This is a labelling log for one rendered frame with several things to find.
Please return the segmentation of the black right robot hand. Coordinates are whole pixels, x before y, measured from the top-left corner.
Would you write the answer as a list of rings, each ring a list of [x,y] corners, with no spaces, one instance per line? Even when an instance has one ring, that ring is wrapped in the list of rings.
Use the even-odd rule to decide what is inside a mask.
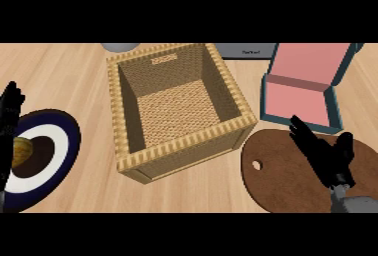
[[[291,117],[289,137],[307,158],[311,169],[326,188],[355,185],[350,163],[354,159],[353,134],[344,132],[333,144],[320,139],[296,116]]]

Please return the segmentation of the round brown cutting board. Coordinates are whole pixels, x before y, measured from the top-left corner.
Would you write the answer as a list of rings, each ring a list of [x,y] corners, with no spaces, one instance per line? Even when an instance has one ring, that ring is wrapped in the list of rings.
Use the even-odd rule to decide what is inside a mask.
[[[347,196],[378,199],[378,151],[353,143],[350,170],[355,186]],[[246,191],[258,206],[273,213],[329,213],[330,195],[313,172],[288,130],[264,129],[248,138],[240,154]]]

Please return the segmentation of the grey flat appliance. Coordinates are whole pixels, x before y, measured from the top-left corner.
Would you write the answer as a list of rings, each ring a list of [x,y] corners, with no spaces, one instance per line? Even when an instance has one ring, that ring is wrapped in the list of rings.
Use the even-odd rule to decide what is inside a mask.
[[[268,60],[274,43],[217,43],[215,48],[224,60]]]

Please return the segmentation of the tan wicker basket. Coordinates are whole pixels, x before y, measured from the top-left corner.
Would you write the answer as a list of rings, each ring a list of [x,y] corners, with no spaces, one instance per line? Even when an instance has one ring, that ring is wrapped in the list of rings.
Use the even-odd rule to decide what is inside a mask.
[[[116,171],[147,184],[236,150],[257,124],[211,43],[106,59]]]

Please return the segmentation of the teal box with pink lining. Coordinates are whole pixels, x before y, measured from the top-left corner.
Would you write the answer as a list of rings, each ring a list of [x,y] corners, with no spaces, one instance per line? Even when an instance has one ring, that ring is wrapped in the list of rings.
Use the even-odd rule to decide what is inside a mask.
[[[361,43],[277,43],[261,78],[260,119],[289,125],[296,115],[313,131],[342,130],[335,86]]]

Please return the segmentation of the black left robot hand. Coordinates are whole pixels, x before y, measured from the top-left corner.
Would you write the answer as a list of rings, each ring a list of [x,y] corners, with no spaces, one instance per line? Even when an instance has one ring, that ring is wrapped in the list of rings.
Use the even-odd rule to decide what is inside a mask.
[[[0,95],[0,191],[4,190],[13,159],[13,138],[25,95],[10,81]]]

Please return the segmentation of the grey round object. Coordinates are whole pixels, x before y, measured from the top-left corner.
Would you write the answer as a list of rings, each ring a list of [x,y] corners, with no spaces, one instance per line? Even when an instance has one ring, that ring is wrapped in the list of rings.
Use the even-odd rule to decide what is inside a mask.
[[[102,43],[102,47],[113,53],[127,52],[138,46],[138,43]]]

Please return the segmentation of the blue and white plate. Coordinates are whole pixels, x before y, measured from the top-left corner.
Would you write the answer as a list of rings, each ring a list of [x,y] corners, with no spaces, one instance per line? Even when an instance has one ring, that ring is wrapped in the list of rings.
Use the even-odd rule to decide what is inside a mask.
[[[10,169],[4,188],[4,213],[32,207],[63,181],[79,151],[81,132],[75,118],[62,110],[42,109],[19,118],[14,135],[29,140],[32,154]]]

